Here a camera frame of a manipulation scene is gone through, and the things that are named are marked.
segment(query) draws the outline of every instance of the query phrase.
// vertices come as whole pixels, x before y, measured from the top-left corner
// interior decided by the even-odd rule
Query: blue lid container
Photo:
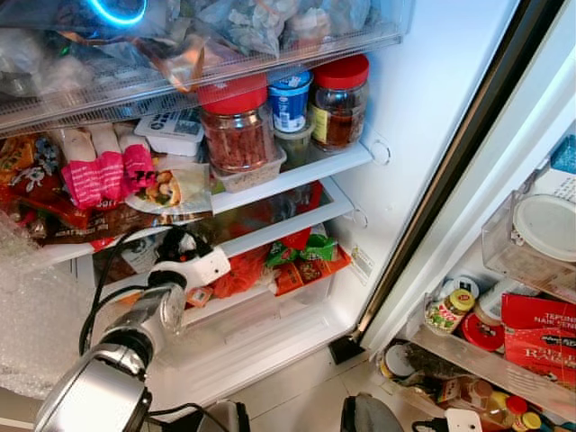
[[[300,131],[306,125],[308,90],[312,73],[308,70],[276,81],[268,87],[274,128],[282,132]]]

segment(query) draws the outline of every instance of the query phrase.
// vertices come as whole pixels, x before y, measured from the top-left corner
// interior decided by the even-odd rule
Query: red box
[[[576,305],[504,294],[506,358],[576,389]]]

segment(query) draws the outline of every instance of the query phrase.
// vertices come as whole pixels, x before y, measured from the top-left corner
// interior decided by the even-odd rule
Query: refrigerator
[[[256,287],[185,313],[180,335],[148,369],[154,410],[188,401],[214,402],[328,345],[336,357],[346,358],[360,348],[375,356],[400,336],[574,421],[573,393],[461,339],[438,338],[422,327],[422,311],[427,295],[447,276],[466,274],[485,284],[502,277],[482,264],[482,226],[541,167],[557,143],[575,133],[576,4],[382,4],[396,19],[390,34],[379,40],[350,37],[345,49],[330,52],[342,56],[369,51],[370,96],[359,142],[346,153],[288,171],[268,184],[212,200],[217,212],[225,212],[320,180],[327,199],[317,210],[222,247],[233,257],[326,222],[351,255],[351,265],[291,295],[274,297],[267,288]],[[318,54],[309,60],[314,64],[325,58]],[[297,63],[297,58],[285,62]],[[255,68],[271,74],[283,71],[273,61]],[[84,101],[91,97],[85,94]],[[59,111],[46,104],[31,106],[28,112],[21,105],[11,106],[0,117],[0,130],[7,137],[122,120],[134,116],[138,97],[90,100],[84,111],[74,108],[82,103],[78,100],[59,105]],[[146,97],[146,113],[166,111],[161,100],[169,99],[170,108],[194,104],[166,89]],[[80,286],[94,280],[92,252],[88,244],[45,247],[34,249],[39,254],[34,262],[52,266],[39,272],[58,271],[58,281],[78,280],[70,283]],[[108,286],[106,292],[118,286]],[[70,315],[81,318],[77,311],[86,310],[80,303],[89,293],[71,299],[59,292],[60,307],[66,305]],[[23,304],[6,299],[8,308]],[[44,327],[32,317],[41,308],[42,300],[34,299],[25,309],[31,316],[13,319],[16,331],[4,342],[22,343],[0,356],[2,385],[37,398],[58,377],[54,369],[73,360],[76,341],[70,335],[77,334],[73,329],[54,330],[54,323],[62,327],[58,308],[53,312],[58,317],[42,312],[52,320]],[[64,322],[81,324],[78,319]],[[54,350],[59,340],[62,346]],[[36,351],[23,350],[24,344],[36,344]],[[46,362],[52,369],[37,368],[40,360],[30,359],[22,370],[14,366],[41,349],[58,359],[58,364]],[[391,387],[391,392],[438,414],[402,389]]]

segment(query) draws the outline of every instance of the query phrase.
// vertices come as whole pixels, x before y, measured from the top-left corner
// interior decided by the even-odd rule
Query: orange packaging
[[[333,275],[351,262],[352,258],[350,258],[342,247],[338,246],[337,259],[335,261],[324,261],[322,259],[305,261],[301,258],[296,258],[296,260],[291,263],[279,265],[274,268],[274,270],[280,272],[280,275],[276,277],[276,291],[274,295],[278,296],[289,293],[304,285]]]

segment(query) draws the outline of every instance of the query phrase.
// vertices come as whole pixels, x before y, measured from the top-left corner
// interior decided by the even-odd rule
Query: red lid
[[[528,411],[528,404],[519,396],[510,396],[506,399],[506,408],[508,408],[512,414],[519,416]]]
[[[368,78],[368,58],[364,54],[341,58],[314,69],[316,84],[335,90],[358,87]]]
[[[487,351],[496,351],[504,345],[504,326],[488,326],[475,313],[466,316],[461,329],[468,342]]]
[[[244,76],[198,89],[198,100],[206,111],[215,114],[239,114],[255,110],[268,97],[265,74]]]

